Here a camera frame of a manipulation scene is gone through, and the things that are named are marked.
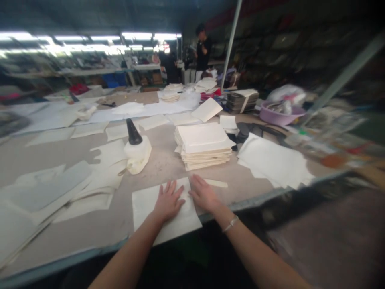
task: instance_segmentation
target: left hand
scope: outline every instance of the left hand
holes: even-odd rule
[[[184,199],[179,200],[184,187],[174,192],[175,188],[176,181],[168,181],[165,189],[162,185],[160,186],[158,200],[152,213],[163,223],[174,218],[185,203]]]

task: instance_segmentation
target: person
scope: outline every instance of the person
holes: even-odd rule
[[[167,74],[167,84],[180,83],[176,60],[172,55],[167,55],[164,52],[159,53],[160,70]]]
[[[211,38],[206,35],[205,29],[205,25],[201,23],[195,30],[195,33],[198,36],[199,40],[197,44],[197,50],[194,51],[195,58],[197,59],[197,71],[195,73],[195,82],[198,82],[201,79],[202,73],[206,71],[209,67],[208,63],[213,43]]]
[[[204,179],[193,175],[191,183],[193,190],[189,194],[193,197],[194,202],[214,216],[259,288],[310,288],[304,279],[219,201],[211,186]],[[175,190],[176,181],[169,181],[165,188],[160,186],[154,210],[99,273],[89,289],[135,288],[162,226],[174,218],[185,203],[185,200],[179,199],[183,187]]]

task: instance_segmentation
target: right hand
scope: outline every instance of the right hand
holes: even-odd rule
[[[205,209],[209,213],[213,213],[216,208],[222,205],[211,186],[200,176],[193,175],[191,183],[193,189],[188,193],[192,196],[194,202],[198,206]]]

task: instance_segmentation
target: hand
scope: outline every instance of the hand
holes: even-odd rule
[[[209,213],[213,213],[217,207],[222,205],[211,186],[200,176],[193,175],[191,183],[194,189],[188,193],[199,207],[205,209]]]
[[[174,218],[178,214],[181,206],[185,203],[185,200],[179,200],[184,187],[180,187],[174,193],[175,187],[176,181],[173,181],[172,183],[171,181],[168,181],[164,190],[163,186],[160,186],[158,200],[156,201],[152,213],[163,223]]]

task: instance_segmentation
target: man in black shirt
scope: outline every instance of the man in black shirt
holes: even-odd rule
[[[195,82],[201,79],[201,75],[208,69],[209,57],[211,52],[211,46],[213,42],[211,38],[206,35],[205,26],[203,23],[199,24],[195,33],[198,36],[199,42],[197,45],[197,51],[195,57],[197,59],[197,72],[195,74]]]

